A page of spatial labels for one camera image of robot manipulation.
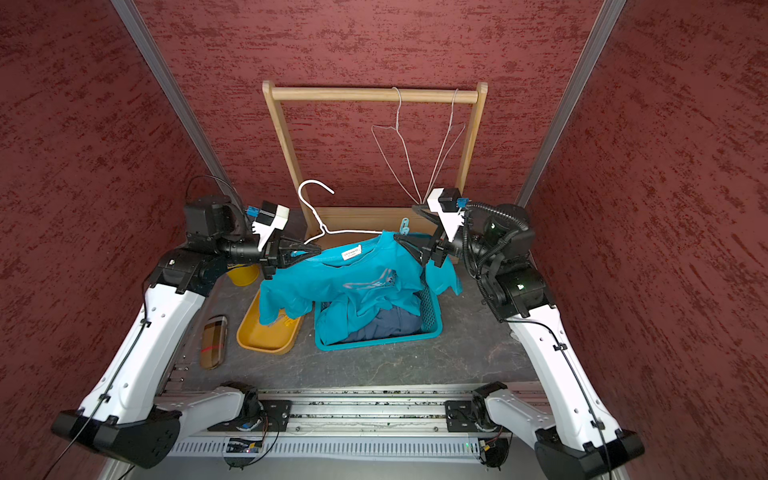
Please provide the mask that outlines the teal-grey clothespin top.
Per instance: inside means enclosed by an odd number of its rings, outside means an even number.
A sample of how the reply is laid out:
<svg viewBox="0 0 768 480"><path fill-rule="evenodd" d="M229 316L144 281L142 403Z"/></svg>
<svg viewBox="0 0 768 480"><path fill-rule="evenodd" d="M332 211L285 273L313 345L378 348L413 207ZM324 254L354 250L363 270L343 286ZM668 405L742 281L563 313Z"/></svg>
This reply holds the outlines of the teal-grey clothespin top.
<svg viewBox="0 0 768 480"><path fill-rule="evenodd" d="M404 217L401 220L400 227L399 227L399 234L400 235L410 234L410 219L408 217Z"/></svg>

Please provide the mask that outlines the teal t-shirt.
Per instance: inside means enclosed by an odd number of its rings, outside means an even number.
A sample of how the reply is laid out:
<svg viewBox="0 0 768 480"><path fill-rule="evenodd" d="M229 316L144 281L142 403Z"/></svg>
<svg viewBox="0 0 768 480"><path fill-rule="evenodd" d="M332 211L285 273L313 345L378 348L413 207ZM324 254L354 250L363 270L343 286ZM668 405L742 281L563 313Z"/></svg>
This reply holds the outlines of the teal t-shirt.
<svg viewBox="0 0 768 480"><path fill-rule="evenodd" d="M290 318L312 312L320 341L332 345L343 343L382 309L400 307L421 316L418 293L426 287L436 296L448 289L462 293L452 263L421 266L394 235L383 232L277 271L260 286L260 323L272 324L281 310Z"/></svg>

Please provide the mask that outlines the grey-blue t-shirt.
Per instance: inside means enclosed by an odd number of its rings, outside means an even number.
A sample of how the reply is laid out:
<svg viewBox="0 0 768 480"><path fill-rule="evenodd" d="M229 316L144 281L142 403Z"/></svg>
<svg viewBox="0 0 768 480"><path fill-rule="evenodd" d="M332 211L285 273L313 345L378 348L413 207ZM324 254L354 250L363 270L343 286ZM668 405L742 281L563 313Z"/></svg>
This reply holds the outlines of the grey-blue t-shirt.
<svg viewBox="0 0 768 480"><path fill-rule="evenodd" d="M382 309L364 327L350 333L343 343L387 339L392 337L418 334L422 329L422 319L400 307Z"/></svg>

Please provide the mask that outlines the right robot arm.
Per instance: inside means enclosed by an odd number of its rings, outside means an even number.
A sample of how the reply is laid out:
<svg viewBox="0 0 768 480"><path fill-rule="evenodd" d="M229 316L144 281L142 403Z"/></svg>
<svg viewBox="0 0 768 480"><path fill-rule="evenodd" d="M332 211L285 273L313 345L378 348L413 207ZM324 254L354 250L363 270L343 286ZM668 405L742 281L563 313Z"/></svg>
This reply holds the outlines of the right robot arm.
<svg viewBox="0 0 768 480"><path fill-rule="evenodd" d="M567 337L530 259L535 232L525 210L466 199L413 210L436 229L428 238L397 235L397 242L421 264L442 265L450 256L464 263L495 319L524 347L552 410L546 417L495 382L473 393L476 425L523 440L549 479L610 478L643 455L640 436L622 428L600 400Z"/></svg>

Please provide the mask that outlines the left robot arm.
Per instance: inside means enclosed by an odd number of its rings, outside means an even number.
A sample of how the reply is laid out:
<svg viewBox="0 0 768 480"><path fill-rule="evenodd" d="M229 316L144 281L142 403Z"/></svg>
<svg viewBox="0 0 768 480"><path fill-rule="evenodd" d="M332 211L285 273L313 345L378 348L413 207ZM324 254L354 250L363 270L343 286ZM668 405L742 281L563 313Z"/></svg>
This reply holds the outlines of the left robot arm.
<svg viewBox="0 0 768 480"><path fill-rule="evenodd" d="M158 262L142 307L102 378L51 431L69 445L149 469L176 442L231 422L264 427L255 388L229 382L191 397L159 399L172 360L191 321L218 279L235 266L258 266L266 276L321 253L313 243L285 237L288 208L263 202L254 219L228 196L186 203L185 242Z"/></svg>

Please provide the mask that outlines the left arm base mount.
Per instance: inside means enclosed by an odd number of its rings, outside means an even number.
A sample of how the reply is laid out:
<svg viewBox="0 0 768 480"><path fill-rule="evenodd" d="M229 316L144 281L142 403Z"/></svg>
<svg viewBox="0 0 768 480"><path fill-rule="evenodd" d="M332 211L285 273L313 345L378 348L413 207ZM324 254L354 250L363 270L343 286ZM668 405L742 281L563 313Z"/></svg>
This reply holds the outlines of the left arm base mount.
<svg viewBox="0 0 768 480"><path fill-rule="evenodd" d="M264 432L285 432L290 419L293 402L290 400L260 400L256 415L248 419L235 419L208 428L209 432L234 432L256 434Z"/></svg>

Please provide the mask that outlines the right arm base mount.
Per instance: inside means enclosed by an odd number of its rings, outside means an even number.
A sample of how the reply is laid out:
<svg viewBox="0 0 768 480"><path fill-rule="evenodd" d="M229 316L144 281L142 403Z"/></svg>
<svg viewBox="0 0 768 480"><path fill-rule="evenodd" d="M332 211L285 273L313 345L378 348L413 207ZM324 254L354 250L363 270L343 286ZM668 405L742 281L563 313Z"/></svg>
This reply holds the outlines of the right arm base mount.
<svg viewBox="0 0 768 480"><path fill-rule="evenodd" d="M450 433L487 433L503 431L500 425L483 416L472 401L448 400L444 403L445 421Z"/></svg>

